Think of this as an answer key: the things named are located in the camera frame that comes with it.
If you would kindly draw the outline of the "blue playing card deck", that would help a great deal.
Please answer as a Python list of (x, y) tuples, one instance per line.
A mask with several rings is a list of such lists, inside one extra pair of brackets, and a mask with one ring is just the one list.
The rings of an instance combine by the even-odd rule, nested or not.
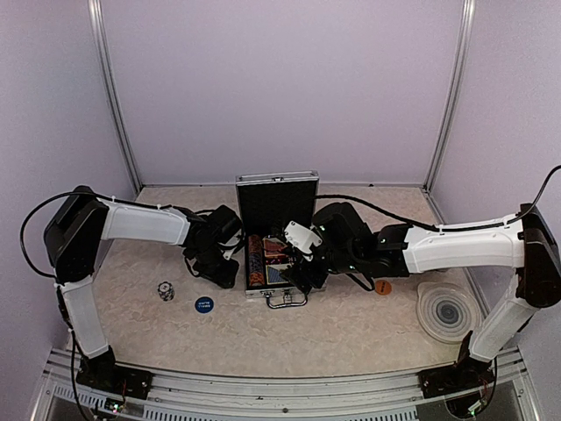
[(288, 283), (282, 273), (289, 268), (291, 268), (290, 264), (266, 265), (266, 284), (268, 286), (276, 286)]

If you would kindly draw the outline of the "red playing card deck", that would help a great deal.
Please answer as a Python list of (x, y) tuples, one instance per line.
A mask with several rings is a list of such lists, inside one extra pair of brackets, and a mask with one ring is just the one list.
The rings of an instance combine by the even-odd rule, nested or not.
[(263, 239), (264, 257), (267, 261), (282, 260), (288, 257), (285, 250), (287, 245), (276, 238)]

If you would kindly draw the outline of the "aluminium poker chip case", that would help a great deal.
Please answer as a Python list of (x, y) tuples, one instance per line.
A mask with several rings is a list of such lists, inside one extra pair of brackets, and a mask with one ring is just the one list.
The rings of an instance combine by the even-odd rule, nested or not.
[(293, 251), (287, 243), (284, 229), (290, 221), (306, 228), (311, 227), (318, 183), (319, 174), (315, 170), (236, 177), (238, 210), (245, 229), (245, 295), (248, 298), (263, 298), (267, 307), (272, 310), (302, 307), (308, 302), (308, 294), (303, 294), (290, 282), (250, 288), (248, 237), (257, 234), (262, 239), (276, 238), (287, 245), (287, 258), (267, 261), (263, 257), (264, 274), (266, 265), (292, 266), (298, 259), (299, 252)]

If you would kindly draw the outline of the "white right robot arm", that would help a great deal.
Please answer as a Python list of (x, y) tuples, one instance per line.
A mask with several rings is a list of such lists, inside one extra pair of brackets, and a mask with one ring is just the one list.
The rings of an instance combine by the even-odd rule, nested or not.
[(475, 225), (424, 225), (406, 218), (372, 232), (347, 202), (331, 203), (311, 227), (288, 222), (283, 235), (301, 260), (284, 275), (301, 292), (321, 288), (330, 274), (363, 275), (364, 289), (377, 279), (438, 269), (512, 268), (507, 291), (482, 325), (465, 339), (465, 354), (448, 380), (467, 389), (500, 349), (541, 309), (560, 301), (557, 242), (541, 213), (525, 203), (520, 212)]

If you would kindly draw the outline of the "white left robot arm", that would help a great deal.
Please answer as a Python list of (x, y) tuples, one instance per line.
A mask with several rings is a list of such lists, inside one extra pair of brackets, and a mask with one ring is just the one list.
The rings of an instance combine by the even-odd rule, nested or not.
[(60, 311), (81, 356), (91, 360), (89, 377), (106, 390), (123, 380), (112, 357), (94, 297), (98, 254), (119, 240), (178, 246), (188, 271), (222, 289), (233, 287), (243, 245), (243, 223), (232, 208), (193, 211), (178, 205), (127, 202), (81, 185), (60, 195), (62, 206), (44, 230)]

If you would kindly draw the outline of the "blue round button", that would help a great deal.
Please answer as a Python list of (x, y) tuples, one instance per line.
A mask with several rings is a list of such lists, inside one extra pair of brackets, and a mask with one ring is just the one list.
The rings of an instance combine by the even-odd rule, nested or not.
[(214, 300), (208, 296), (201, 296), (195, 301), (195, 310), (200, 314), (208, 314), (214, 310)]

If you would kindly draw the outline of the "red chip row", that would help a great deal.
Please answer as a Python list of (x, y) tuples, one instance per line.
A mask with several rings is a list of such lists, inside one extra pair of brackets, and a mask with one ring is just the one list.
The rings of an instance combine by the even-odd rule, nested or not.
[(249, 253), (249, 261), (255, 264), (263, 263), (263, 239), (257, 235), (253, 234), (248, 237), (248, 253)]

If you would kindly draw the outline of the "orange round button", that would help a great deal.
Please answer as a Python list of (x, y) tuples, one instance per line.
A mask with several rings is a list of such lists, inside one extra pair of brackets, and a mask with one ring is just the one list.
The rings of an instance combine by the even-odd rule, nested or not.
[(381, 296), (389, 295), (392, 290), (392, 284), (387, 280), (377, 280), (374, 284), (374, 290)]

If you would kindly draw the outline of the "black white chip stack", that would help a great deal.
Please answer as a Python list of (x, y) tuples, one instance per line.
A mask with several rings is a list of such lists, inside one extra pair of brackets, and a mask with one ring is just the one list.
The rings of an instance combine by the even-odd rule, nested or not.
[(157, 292), (164, 302), (169, 302), (174, 299), (174, 287), (171, 282), (161, 282), (158, 285)]

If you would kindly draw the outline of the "grey striped plate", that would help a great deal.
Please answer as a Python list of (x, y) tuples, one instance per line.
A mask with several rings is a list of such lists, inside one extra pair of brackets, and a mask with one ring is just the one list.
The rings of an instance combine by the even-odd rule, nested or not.
[(425, 332), (449, 345), (461, 343), (482, 321), (476, 300), (463, 288), (448, 282), (420, 283), (415, 310)]

